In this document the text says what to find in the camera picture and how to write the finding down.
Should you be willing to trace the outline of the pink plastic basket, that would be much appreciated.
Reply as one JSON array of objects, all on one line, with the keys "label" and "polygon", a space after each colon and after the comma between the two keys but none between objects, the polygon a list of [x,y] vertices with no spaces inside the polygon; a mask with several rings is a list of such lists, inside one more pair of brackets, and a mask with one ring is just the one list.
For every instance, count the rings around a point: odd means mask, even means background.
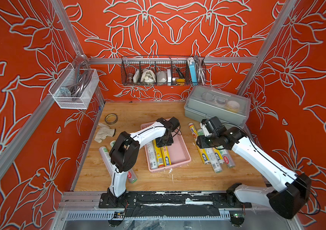
[{"label": "pink plastic basket", "polygon": [[186,147],[185,141],[182,136],[175,136],[173,138],[173,144],[168,146],[168,152],[171,159],[171,165],[161,168],[151,168],[150,166],[150,154],[148,150],[148,144],[144,146],[145,155],[148,163],[148,170],[151,173],[162,172],[164,170],[170,170],[177,167],[182,167],[189,164],[192,160],[190,153]]}]

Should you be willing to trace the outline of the yellow wrap roll long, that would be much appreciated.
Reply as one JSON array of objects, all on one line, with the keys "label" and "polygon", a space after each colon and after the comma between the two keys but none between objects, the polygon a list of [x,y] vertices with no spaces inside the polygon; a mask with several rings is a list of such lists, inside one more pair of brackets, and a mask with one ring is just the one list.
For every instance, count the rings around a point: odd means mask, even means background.
[{"label": "yellow wrap roll long", "polygon": [[155,150],[155,153],[156,153],[156,159],[157,159],[158,167],[162,168],[165,165],[164,165],[164,161],[163,161],[163,155],[162,155],[161,148],[159,148],[157,146],[156,140],[153,140],[152,142],[153,142],[154,150]]}]

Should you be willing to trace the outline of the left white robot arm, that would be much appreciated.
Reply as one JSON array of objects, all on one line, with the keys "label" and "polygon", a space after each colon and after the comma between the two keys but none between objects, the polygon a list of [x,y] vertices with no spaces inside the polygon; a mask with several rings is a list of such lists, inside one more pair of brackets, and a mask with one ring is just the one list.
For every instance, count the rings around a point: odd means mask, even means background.
[{"label": "left white robot arm", "polygon": [[157,119],[152,125],[134,132],[121,132],[109,152],[113,165],[111,185],[107,193],[111,199],[118,201],[123,198],[127,189],[127,173],[135,165],[141,148],[156,141],[158,147],[173,144],[173,133],[178,130],[180,122],[172,117],[169,120]]}]

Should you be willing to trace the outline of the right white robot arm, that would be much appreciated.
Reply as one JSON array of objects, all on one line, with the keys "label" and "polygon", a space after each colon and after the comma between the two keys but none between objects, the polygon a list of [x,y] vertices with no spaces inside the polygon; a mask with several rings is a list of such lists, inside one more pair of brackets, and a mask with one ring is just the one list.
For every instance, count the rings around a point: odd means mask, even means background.
[{"label": "right white robot arm", "polygon": [[226,191],[230,206],[239,203],[259,204],[272,208],[285,219],[292,219],[308,202],[311,179],[305,174],[281,165],[257,147],[246,132],[236,125],[226,128],[218,117],[203,119],[204,135],[197,138],[201,149],[231,150],[252,165],[271,184],[270,187],[247,186],[235,183]]}]

